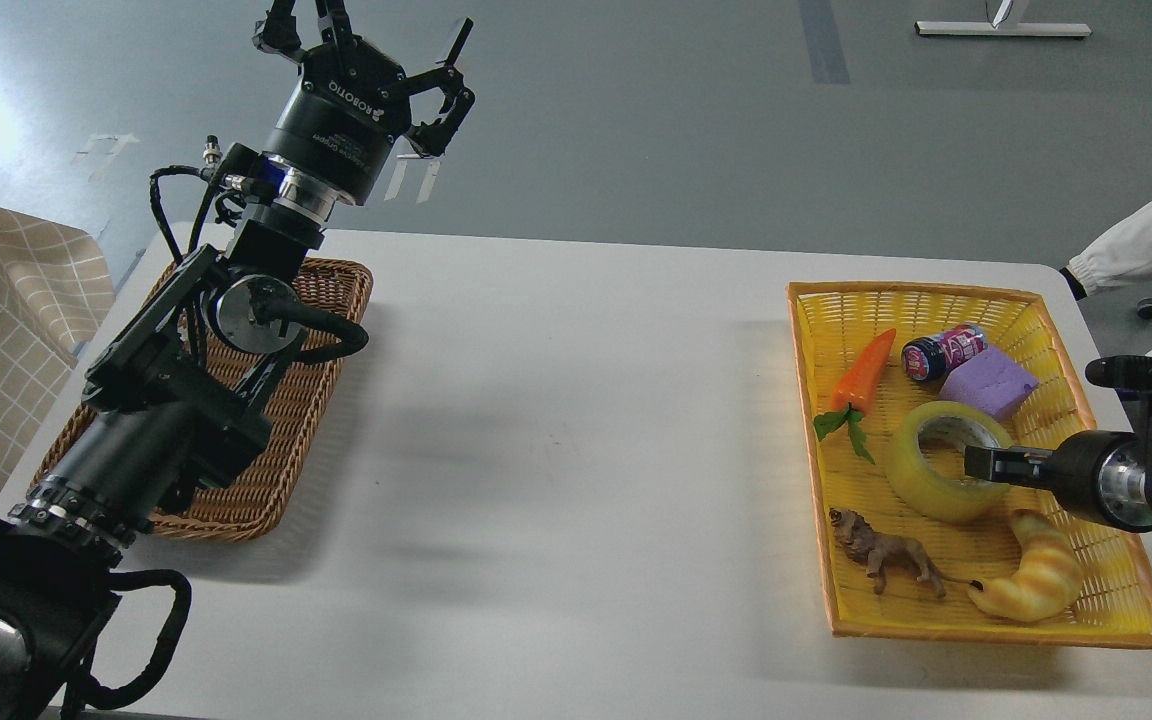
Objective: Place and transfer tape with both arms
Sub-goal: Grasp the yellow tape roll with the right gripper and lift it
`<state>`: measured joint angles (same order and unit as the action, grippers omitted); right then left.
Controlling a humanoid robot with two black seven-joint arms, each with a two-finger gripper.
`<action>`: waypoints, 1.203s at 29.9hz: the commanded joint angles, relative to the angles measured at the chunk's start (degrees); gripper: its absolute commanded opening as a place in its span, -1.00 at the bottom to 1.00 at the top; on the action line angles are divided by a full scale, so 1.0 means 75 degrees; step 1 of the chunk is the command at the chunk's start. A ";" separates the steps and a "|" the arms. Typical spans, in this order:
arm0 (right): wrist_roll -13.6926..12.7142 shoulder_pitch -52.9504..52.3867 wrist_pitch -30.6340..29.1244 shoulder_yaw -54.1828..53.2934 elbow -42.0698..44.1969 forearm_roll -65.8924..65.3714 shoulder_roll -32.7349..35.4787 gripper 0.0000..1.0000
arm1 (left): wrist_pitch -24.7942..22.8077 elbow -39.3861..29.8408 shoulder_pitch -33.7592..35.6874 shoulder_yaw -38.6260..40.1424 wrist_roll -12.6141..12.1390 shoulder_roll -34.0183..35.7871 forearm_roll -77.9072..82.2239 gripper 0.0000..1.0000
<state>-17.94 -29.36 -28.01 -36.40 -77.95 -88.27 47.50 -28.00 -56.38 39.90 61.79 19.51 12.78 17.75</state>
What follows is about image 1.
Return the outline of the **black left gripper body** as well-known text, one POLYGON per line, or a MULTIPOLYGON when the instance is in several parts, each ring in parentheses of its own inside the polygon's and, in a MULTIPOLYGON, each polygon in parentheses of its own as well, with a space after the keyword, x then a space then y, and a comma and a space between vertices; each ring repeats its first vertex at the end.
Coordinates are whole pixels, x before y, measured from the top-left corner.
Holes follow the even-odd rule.
POLYGON ((410 127, 410 103, 382 88, 402 79, 401 65, 364 38, 353 40, 355 70, 340 68, 328 45, 300 65, 291 99, 265 143, 266 156, 305 172, 347 204, 366 204, 393 143, 410 127))

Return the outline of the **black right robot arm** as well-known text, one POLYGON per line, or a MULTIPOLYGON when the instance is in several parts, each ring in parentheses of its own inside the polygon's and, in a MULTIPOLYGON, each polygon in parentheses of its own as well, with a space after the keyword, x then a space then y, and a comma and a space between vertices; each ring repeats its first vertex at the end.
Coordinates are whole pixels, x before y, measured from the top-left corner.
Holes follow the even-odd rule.
POLYGON ((968 445, 968 477, 1043 488, 1076 518, 1130 533, 1152 532, 1152 357, 1092 361, 1085 378, 1134 400, 1137 429, 1079 430, 1055 448, 968 445))

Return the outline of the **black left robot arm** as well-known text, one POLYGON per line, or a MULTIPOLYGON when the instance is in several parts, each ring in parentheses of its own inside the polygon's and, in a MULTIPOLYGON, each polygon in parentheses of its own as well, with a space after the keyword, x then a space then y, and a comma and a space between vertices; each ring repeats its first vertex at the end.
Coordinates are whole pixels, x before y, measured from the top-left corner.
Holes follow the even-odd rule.
POLYGON ((166 283, 92 361, 90 429, 0 520, 0 719, 63 717, 145 697, 177 650, 192 588, 175 570, 119 571, 156 510, 227 488, 273 438, 265 409, 293 365, 369 342, 361 324, 294 291, 339 202, 361 205, 397 141, 439 158, 475 94, 457 60, 407 73, 353 32, 344 3, 316 5, 320 44, 301 44, 275 1, 253 46, 296 65, 296 90, 262 152, 220 150, 152 174, 150 206, 174 259, 166 283))

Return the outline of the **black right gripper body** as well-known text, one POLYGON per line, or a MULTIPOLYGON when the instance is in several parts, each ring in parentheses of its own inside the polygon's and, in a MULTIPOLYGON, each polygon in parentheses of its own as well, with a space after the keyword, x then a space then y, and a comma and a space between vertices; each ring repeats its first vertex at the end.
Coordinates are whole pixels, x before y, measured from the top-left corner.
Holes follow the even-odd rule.
POLYGON ((1043 461, 1043 483, 1076 518, 1130 533, 1152 532, 1151 480, 1137 438, 1083 430, 1043 461))

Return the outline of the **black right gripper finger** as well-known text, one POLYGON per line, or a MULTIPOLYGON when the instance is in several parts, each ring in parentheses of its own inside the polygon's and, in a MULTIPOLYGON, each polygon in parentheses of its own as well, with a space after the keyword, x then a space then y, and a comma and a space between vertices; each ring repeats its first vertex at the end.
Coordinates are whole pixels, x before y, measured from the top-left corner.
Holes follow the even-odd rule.
POLYGON ((993 471, 993 473, 986 473, 986 471, 968 471, 968 475, 973 480, 1002 484, 1002 486, 1043 488, 1043 491, 1051 491, 1051 484, 1043 478, 1043 473, 1032 473, 1032 471, 1029 471, 1029 473, 1011 473, 1011 471, 993 471))
POLYGON ((1039 479, 1043 465, 1053 455, 1047 448, 964 447, 964 471, 973 479, 1039 479))

